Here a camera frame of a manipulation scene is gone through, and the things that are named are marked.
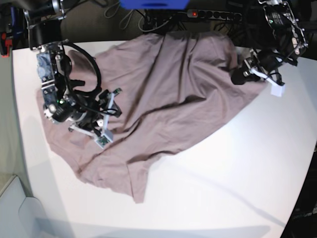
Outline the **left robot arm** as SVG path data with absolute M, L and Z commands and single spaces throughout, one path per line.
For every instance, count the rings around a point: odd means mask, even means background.
M 250 51 L 232 72 L 232 83 L 266 81 L 282 89 L 285 83 L 279 68 L 297 66 L 308 47 L 291 4 L 287 0 L 250 0 L 243 5 L 242 23 Z

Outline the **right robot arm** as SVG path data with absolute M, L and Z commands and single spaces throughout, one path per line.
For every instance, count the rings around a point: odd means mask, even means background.
M 20 0 L 18 3 L 26 18 L 29 48 L 38 51 L 37 74 L 41 81 L 44 116 L 56 124 L 70 121 L 69 131 L 88 135 L 101 144 L 112 142 L 113 134 L 107 126 L 110 116 L 121 116 L 114 99 L 122 90 L 103 91 L 95 59 L 79 46 L 62 39 L 60 23 L 66 17 L 64 1 Z M 93 90 L 77 90 L 85 82 L 70 79 L 72 62 L 65 53 L 65 46 L 77 50 L 92 66 L 97 77 Z

